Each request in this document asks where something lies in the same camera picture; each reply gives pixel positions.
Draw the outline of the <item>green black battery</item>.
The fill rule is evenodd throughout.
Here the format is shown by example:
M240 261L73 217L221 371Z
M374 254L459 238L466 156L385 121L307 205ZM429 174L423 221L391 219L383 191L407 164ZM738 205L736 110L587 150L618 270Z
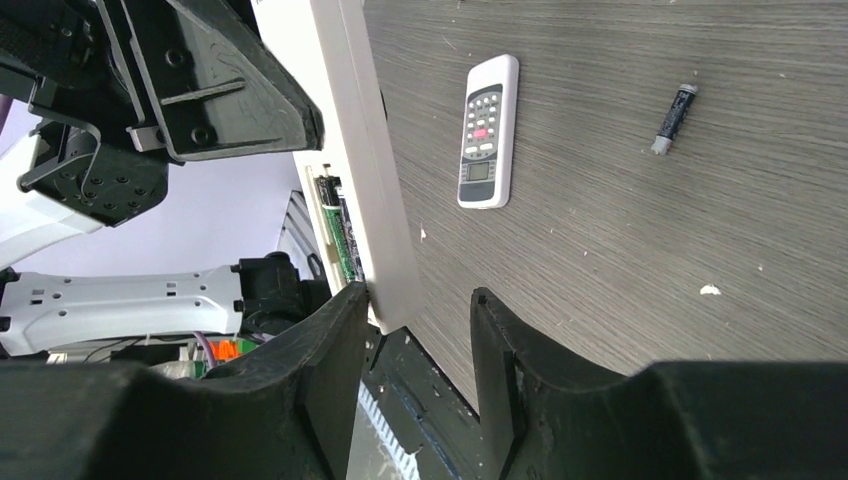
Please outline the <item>green black battery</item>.
M346 283L358 281L359 276L348 247L341 203L336 189L339 184L338 178L319 176L315 179L315 184L320 197L325 222L329 228L333 245L340 261L342 276Z

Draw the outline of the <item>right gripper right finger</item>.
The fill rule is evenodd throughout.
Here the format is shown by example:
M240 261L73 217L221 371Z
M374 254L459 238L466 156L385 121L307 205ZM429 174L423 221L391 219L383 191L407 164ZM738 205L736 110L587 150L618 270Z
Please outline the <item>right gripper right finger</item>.
M843 479L843 362L661 361L626 376L470 302L489 479Z

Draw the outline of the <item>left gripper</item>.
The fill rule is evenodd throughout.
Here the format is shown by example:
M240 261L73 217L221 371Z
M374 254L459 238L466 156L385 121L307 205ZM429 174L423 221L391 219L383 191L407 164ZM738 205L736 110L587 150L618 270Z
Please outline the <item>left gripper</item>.
M40 117L17 181L109 227L171 158L319 151L319 107L229 1L4 1L1 92Z

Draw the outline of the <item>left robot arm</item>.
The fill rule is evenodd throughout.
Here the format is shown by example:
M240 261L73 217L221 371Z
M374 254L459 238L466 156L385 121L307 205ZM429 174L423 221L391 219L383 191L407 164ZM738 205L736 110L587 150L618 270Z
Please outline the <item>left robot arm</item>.
M5 1L1 93L39 124L1 159L1 352L146 335L278 334L330 297L282 252L173 275L15 264L155 208L173 165L318 150L321 112L255 1Z

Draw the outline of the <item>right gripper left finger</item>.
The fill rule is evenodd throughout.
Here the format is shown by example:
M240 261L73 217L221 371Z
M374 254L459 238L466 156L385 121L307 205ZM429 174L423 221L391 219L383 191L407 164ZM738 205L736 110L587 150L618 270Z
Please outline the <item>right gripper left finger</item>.
M368 291L201 379L132 362L1 366L5 479L342 479L364 362Z

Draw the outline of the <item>long white remote control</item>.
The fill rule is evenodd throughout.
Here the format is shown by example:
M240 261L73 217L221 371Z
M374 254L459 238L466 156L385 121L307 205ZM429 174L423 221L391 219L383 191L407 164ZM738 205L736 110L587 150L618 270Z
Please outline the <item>long white remote control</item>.
M340 179L370 295L369 322L388 335L418 317L423 288L359 1L255 1L261 39L318 106L320 151L293 155L333 293L346 284L315 180Z

